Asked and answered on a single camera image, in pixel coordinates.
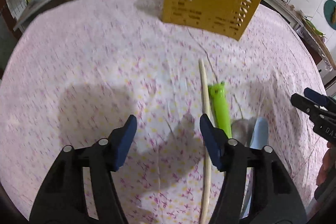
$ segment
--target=metal pin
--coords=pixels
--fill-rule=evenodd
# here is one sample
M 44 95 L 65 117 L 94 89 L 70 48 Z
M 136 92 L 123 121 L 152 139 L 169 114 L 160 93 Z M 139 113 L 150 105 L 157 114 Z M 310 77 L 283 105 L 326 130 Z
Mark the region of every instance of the metal pin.
M 273 152 L 273 148 L 270 147 L 270 146 L 268 146 L 268 145 L 266 145 L 266 146 L 264 147 L 264 150 L 265 150 L 267 153 L 272 153 L 272 152 Z
M 109 143 L 108 139 L 100 139 L 98 142 L 100 145 L 107 145 Z
M 236 139 L 229 139 L 227 143 L 231 146 L 236 146 L 238 144 L 238 141 Z
M 64 152 L 70 152 L 72 150 L 72 146 L 71 145 L 66 145 L 64 148 L 63 148 L 63 151 Z

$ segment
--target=finger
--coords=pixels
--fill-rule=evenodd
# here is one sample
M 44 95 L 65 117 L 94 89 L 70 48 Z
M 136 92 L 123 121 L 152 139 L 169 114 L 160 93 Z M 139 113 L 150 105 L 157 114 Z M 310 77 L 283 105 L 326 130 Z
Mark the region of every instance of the finger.
M 327 172 L 323 169 L 323 166 L 321 166 L 319 174 L 316 179 L 316 185 L 320 186 L 325 179 L 327 178 Z
M 331 148 L 325 153 L 322 160 L 322 167 L 324 170 L 328 170 L 331 165 Z

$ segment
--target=human hand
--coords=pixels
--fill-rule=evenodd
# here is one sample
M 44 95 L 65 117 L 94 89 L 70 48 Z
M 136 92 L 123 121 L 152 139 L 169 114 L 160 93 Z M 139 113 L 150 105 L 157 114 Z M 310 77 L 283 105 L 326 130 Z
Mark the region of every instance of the human hand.
M 328 172 L 330 170 L 330 167 L 335 163 L 335 149 L 333 149 L 334 145 L 332 145 L 330 142 L 327 143 L 327 147 L 329 148 L 327 152 L 325 153 L 323 160 L 322 160 L 322 166 L 320 168 L 319 174 L 317 175 L 316 179 L 316 185 L 320 186 L 325 179 L 327 178 Z

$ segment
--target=bolt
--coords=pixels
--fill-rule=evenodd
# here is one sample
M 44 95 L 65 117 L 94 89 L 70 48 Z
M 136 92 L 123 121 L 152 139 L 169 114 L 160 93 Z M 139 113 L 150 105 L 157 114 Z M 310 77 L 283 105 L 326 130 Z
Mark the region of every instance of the bolt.
M 236 139 L 229 139 L 227 143 L 231 146 L 236 146 L 238 144 L 238 141 Z
M 64 152 L 70 152 L 72 150 L 72 146 L 71 145 L 66 145 L 65 147 L 63 147 L 63 151 Z
M 270 146 L 268 146 L 268 145 L 266 145 L 266 146 L 264 147 L 264 150 L 265 150 L 267 153 L 272 153 L 272 152 L 273 152 L 273 148 L 270 147 Z
M 108 139 L 100 139 L 98 142 L 100 145 L 107 145 L 109 143 Z

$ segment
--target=pink patterned tablecloth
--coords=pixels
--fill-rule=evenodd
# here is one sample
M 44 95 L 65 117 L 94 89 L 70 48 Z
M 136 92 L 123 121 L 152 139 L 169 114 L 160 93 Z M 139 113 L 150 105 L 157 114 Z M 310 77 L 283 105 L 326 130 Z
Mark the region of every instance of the pink patterned tablecloth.
M 326 142 L 290 104 L 325 90 L 289 25 L 260 5 L 240 41 L 160 21 L 163 0 L 76 0 L 35 19 L 16 46 L 0 86 L 0 181 L 29 217 L 37 191 L 64 145 L 92 145 L 123 125 L 138 130 L 113 173 L 133 223 L 197 223 L 204 148 L 199 58 L 208 81 L 225 81 L 232 120 L 263 116 L 269 144 L 304 204 Z M 210 218 L 223 182 L 212 167 Z M 90 215 L 96 215 L 85 185 Z

